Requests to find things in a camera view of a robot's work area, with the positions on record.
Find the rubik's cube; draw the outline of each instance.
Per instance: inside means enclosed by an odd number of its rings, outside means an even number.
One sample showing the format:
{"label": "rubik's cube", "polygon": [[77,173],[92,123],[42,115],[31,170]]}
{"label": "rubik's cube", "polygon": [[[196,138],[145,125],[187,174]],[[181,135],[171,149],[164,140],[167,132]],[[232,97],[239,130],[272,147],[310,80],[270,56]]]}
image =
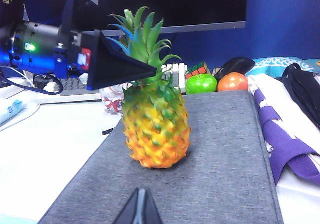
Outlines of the rubik's cube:
{"label": "rubik's cube", "polygon": [[210,70],[206,64],[205,61],[191,67],[191,68],[188,68],[187,71],[186,71],[186,75],[185,75],[185,78],[188,79],[192,76],[195,76],[195,75],[198,75],[198,74],[202,74],[202,73],[208,73],[208,74],[211,74],[210,73]]}

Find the gray fabric surface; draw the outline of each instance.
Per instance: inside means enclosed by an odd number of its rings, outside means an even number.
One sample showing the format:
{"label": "gray fabric surface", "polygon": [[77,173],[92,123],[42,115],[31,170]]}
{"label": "gray fabric surface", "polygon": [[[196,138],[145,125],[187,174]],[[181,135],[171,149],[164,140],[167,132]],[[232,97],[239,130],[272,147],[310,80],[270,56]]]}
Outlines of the gray fabric surface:
{"label": "gray fabric surface", "polygon": [[185,96],[187,156],[169,169],[129,157],[122,123],[40,224],[110,224],[136,187],[150,188],[164,224],[283,223],[253,99],[246,91]]}

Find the green led light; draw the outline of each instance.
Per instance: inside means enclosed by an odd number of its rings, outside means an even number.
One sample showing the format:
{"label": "green led light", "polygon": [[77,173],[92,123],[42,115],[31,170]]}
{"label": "green led light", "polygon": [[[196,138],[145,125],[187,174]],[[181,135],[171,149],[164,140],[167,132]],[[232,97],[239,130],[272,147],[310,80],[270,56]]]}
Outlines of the green led light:
{"label": "green led light", "polygon": [[35,46],[31,43],[25,43],[24,47],[25,47],[25,50],[27,50],[27,51],[35,51],[36,50]]}
{"label": "green led light", "polygon": [[3,3],[6,3],[6,4],[11,4],[12,3],[12,0],[2,0]]}

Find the pineapple body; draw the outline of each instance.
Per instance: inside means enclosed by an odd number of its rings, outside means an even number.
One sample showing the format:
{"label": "pineapple body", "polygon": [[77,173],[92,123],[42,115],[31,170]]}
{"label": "pineapple body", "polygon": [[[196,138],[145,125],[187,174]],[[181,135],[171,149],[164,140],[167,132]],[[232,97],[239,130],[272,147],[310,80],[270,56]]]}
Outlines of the pineapple body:
{"label": "pineapple body", "polygon": [[122,122],[130,156],[147,168],[169,168],[183,158],[190,128],[180,92],[160,80],[124,93]]}

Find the black bag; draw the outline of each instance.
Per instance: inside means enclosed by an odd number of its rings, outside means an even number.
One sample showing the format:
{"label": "black bag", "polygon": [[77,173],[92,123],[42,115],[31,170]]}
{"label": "black bag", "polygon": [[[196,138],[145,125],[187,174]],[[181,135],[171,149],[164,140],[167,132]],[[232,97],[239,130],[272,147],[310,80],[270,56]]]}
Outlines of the black bag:
{"label": "black bag", "polygon": [[315,80],[315,73],[303,71],[297,63],[293,63],[284,70],[279,80],[292,100],[320,129],[320,85]]}

